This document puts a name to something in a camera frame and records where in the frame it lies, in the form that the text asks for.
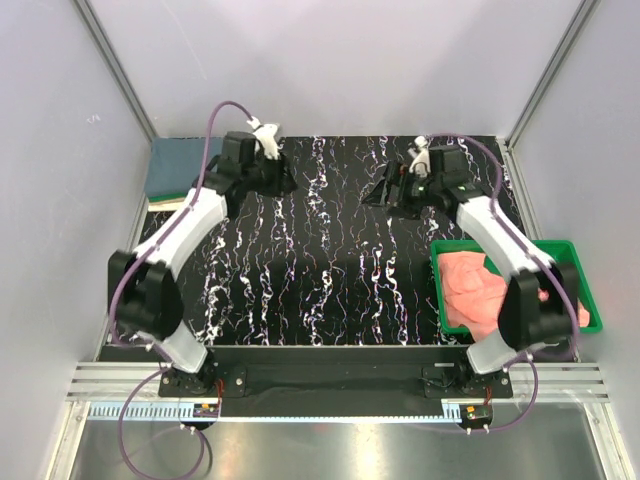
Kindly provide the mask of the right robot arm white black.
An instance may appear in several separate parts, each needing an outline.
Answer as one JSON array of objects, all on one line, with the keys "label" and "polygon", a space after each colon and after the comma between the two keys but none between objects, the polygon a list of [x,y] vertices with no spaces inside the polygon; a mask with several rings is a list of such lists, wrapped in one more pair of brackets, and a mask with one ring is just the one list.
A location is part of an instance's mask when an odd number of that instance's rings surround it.
[{"label": "right robot arm white black", "polygon": [[497,329],[470,346],[468,363],[454,371],[454,384],[476,396],[490,373],[579,329],[580,275],[572,263],[556,262],[521,233],[502,212],[496,191],[472,181],[464,152],[455,145],[420,146],[412,160],[387,163],[365,205],[383,207],[391,217],[417,220],[433,207],[469,235],[506,282]]}]

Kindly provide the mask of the blue-grey t-shirt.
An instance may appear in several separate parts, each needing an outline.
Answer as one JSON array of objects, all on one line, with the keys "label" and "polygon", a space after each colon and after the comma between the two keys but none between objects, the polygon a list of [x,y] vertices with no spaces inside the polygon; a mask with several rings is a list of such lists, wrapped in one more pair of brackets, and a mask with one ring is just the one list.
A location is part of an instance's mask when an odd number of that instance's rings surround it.
[{"label": "blue-grey t-shirt", "polygon": [[188,193],[200,173],[204,147],[204,138],[155,138],[144,186],[147,198]]}]

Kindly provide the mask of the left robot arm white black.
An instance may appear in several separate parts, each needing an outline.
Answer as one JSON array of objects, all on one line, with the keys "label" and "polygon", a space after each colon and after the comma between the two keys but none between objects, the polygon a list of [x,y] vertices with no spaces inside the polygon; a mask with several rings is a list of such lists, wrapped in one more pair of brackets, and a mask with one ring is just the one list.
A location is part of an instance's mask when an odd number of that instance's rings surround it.
[{"label": "left robot arm white black", "polygon": [[207,158],[183,203],[133,251],[114,252],[108,261],[109,316],[114,326],[138,334],[174,368],[181,384],[196,396],[215,386],[208,355],[184,321],[177,279],[201,241],[218,224],[238,216],[254,192],[282,198],[296,190],[290,163],[281,152],[274,123],[251,132],[225,135],[221,152]]}]

